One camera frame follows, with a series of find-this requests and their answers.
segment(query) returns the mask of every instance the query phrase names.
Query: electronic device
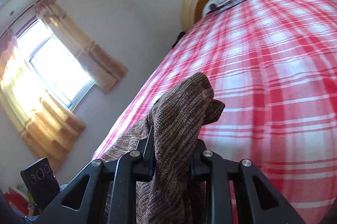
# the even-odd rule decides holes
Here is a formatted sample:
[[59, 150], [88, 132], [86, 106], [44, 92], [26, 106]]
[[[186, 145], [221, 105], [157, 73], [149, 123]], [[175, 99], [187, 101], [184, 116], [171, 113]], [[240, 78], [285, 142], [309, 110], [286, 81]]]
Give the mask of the electronic device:
[[42, 158], [20, 172], [37, 207], [44, 210], [60, 192], [60, 186], [47, 158]]

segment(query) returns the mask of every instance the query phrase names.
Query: curtain rod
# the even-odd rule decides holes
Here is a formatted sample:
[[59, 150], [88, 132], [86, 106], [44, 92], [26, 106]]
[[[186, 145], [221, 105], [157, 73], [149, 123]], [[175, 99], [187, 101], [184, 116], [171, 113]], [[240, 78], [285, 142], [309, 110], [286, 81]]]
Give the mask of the curtain rod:
[[28, 12], [28, 10], [30, 10], [30, 8], [32, 8], [32, 7], [34, 7], [34, 4], [32, 5], [32, 6], [30, 6], [30, 7], [28, 7], [21, 15], [19, 15], [13, 22], [12, 22], [12, 24], [11, 25], [9, 25], [9, 27], [6, 29], [6, 30], [8, 30], [9, 28], [11, 28], [12, 26], [13, 26], [13, 24], [15, 23], [15, 22], [17, 22], [17, 20], [20, 18], [20, 17], [22, 17], [26, 12]]

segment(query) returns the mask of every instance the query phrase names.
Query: bed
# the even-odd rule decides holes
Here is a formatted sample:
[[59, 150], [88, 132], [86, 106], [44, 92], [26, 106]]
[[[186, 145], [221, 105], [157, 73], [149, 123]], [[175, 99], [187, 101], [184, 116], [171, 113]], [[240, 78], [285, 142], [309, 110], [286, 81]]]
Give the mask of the bed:
[[207, 1], [184, 0], [187, 33], [93, 157], [201, 71], [226, 108], [199, 138], [223, 158], [250, 158], [316, 224], [337, 196], [337, 0], [247, 0], [201, 18]]

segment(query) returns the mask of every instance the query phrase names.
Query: brown knit blanket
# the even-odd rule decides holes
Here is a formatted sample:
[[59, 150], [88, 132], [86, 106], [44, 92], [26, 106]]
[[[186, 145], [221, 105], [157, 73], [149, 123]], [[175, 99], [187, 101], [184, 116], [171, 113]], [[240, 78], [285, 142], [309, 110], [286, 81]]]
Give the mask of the brown knit blanket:
[[102, 156], [106, 162], [134, 150], [154, 125], [155, 175], [137, 182], [138, 224], [205, 222], [205, 184], [192, 182], [188, 168], [201, 126], [217, 121], [225, 107], [213, 96], [207, 77], [196, 73], [166, 92]]

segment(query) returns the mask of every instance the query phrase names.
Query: red plaid duvet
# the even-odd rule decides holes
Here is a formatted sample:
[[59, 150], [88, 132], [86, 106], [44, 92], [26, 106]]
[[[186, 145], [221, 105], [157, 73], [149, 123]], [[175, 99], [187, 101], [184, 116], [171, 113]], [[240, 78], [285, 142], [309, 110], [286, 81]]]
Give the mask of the red plaid duvet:
[[226, 104], [200, 132], [207, 148], [250, 158], [307, 224], [318, 223], [337, 196], [337, 0], [248, 0], [208, 15], [165, 57], [94, 158], [196, 72]]

